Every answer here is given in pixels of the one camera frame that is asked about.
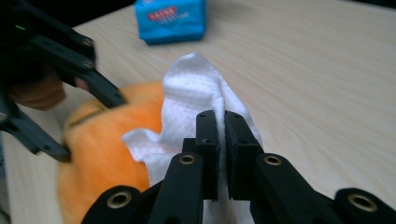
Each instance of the orange plush toy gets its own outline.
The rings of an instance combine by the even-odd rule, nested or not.
[[[162,130],[162,83],[121,89],[127,103],[107,109],[92,99],[72,114],[64,127],[64,144],[72,160],[59,164],[58,198],[65,224],[81,223],[93,203],[118,185],[149,188],[146,165],[134,161],[121,141],[138,128]]]

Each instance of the wood grain surface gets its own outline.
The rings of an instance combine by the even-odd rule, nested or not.
[[[148,46],[134,8],[76,27],[95,41],[98,71],[118,86],[161,79],[180,56],[206,56],[245,103],[266,152],[312,187],[372,192],[396,208],[396,11],[336,0],[209,0],[201,41]],[[23,108],[60,140],[91,96],[66,86],[48,112]],[[13,223],[61,223],[56,162],[4,134]]]

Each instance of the white napkin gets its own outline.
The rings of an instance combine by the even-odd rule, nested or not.
[[[195,117],[214,110],[221,143],[219,200],[204,203],[204,223],[253,223],[248,202],[228,199],[224,111],[242,115],[261,142],[248,110],[233,93],[221,74],[201,54],[179,58],[163,78],[164,102],[161,134],[146,129],[132,130],[122,137],[136,161],[148,168],[151,186],[163,180],[170,160],[181,152],[184,138],[195,138]]]

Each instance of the hand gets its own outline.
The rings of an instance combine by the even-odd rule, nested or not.
[[[64,98],[64,86],[56,71],[48,64],[43,65],[45,74],[43,79],[28,84],[14,84],[9,87],[8,93],[15,103],[38,110],[49,110],[59,104]],[[76,79],[76,84],[87,90],[87,83]]]

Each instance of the blue box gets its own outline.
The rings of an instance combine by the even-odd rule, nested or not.
[[[139,37],[147,44],[198,40],[204,36],[206,0],[137,0]]]

